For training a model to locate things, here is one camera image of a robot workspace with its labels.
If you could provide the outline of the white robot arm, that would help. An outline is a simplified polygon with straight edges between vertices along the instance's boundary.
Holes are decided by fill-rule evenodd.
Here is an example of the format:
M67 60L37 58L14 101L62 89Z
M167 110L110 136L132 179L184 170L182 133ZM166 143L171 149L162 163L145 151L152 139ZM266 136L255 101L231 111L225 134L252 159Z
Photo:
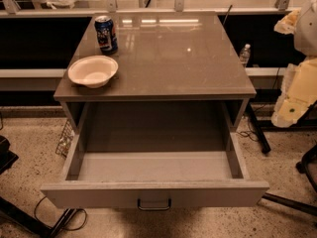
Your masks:
M274 30L292 34L295 49L305 55L299 65L288 65L271 116L274 126L287 128L317 101L317 0L307 0L300 9L284 16Z

